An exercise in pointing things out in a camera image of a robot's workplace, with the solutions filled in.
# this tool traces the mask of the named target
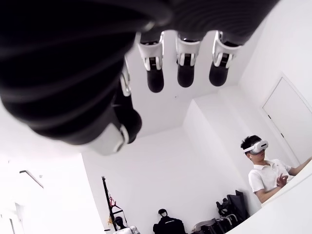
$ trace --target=white table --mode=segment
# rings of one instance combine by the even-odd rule
[[[312,233],[312,162],[229,234]]]

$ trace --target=man's hand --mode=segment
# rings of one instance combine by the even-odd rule
[[[281,175],[276,179],[277,187],[283,188],[287,184],[288,175]]]

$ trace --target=metal rod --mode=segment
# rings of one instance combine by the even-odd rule
[[[121,210],[121,211],[116,211],[116,212],[114,212],[113,214],[115,215],[115,214],[118,214],[118,213],[120,213],[120,212],[123,212],[123,210]]]
[[[114,213],[113,213],[112,207],[110,206],[110,202],[109,202],[109,196],[108,196],[108,190],[107,190],[107,187],[106,187],[105,177],[102,176],[102,180],[103,180],[105,195],[106,195],[106,199],[107,199],[109,215],[110,215],[110,217],[112,219],[112,223],[113,223],[114,229],[115,229],[115,231],[117,231],[117,226],[116,226],[116,223],[115,223]]]

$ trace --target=man's arm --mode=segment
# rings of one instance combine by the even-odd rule
[[[281,190],[281,187],[276,187],[275,189],[266,193],[264,189],[260,189],[259,191],[255,192],[255,194],[259,198],[259,201],[263,203],[280,190]]]
[[[299,167],[296,167],[296,168],[292,167],[288,173],[291,176],[296,176],[311,160],[312,160],[312,157],[310,157],[307,161],[302,163]]]
[[[283,188],[286,184],[287,184],[287,178],[288,175],[283,175],[281,174],[277,179],[276,179],[276,185],[277,187],[275,189],[272,189],[269,192],[265,192],[264,189],[260,189],[259,191],[255,192],[255,194],[257,195],[257,197],[259,198],[259,201],[261,203],[265,202],[266,200],[268,200],[271,196],[273,196],[274,194],[276,194],[278,191],[281,190],[281,188]]]

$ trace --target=black hair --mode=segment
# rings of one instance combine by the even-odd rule
[[[245,150],[251,146],[253,146],[255,143],[261,141],[262,139],[256,135],[253,136],[248,136],[246,137],[242,143],[240,144],[240,147]]]

